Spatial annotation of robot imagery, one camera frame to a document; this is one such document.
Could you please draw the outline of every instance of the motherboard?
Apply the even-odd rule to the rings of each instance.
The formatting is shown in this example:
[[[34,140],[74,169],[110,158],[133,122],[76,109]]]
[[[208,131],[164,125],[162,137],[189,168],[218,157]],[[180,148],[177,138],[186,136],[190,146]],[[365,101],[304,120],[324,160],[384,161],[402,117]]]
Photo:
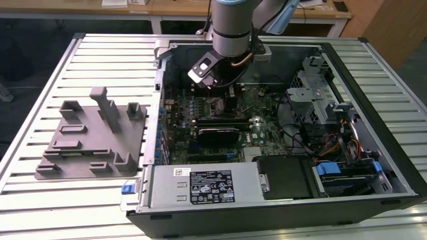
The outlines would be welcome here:
[[[286,154],[276,118],[281,95],[265,86],[238,87],[241,94],[232,111],[216,110],[224,102],[209,92],[196,96],[181,90],[176,97],[166,93],[169,164],[249,162],[260,155]],[[198,142],[204,131],[216,132],[212,138],[208,136],[208,141],[216,142]]]

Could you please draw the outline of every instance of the blue latch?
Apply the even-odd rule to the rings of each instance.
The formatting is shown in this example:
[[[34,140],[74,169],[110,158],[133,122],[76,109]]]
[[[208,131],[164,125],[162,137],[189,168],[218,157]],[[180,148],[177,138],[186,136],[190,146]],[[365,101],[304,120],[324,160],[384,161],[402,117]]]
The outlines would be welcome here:
[[[314,166],[318,176],[324,174],[340,174],[341,170],[336,162],[322,162]]]
[[[126,184],[121,186],[121,194],[128,195],[128,194],[134,194],[134,183],[133,184]]]
[[[373,162],[373,167],[374,167],[376,173],[382,171],[382,167],[377,161]]]

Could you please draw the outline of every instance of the white label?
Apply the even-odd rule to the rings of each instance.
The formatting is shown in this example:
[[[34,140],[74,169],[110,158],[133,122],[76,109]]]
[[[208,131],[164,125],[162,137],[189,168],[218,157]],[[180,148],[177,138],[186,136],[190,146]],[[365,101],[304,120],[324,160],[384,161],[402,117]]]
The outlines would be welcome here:
[[[218,195],[220,198],[232,198],[233,196],[234,196],[233,193],[224,193]]]
[[[173,168],[173,177],[189,176],[190,168]]]

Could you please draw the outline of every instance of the barcode sticker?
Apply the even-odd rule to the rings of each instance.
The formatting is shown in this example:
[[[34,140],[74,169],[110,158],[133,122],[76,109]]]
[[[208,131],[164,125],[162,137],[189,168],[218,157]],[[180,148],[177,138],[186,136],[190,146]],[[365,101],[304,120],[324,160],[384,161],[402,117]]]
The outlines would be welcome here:
[[[190,168],[173,168],[173,177],[189,176]]]

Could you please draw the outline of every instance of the blue drive bracket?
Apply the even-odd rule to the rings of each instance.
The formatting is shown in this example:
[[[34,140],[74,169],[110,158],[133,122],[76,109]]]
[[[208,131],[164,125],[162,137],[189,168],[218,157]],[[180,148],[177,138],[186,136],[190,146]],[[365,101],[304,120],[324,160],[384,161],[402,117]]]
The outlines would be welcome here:
[[[318,176],[325,174],[340,174],[341,170],[338,164],[336,162],[322,162],[320,163],[314,169],[317,170]]]

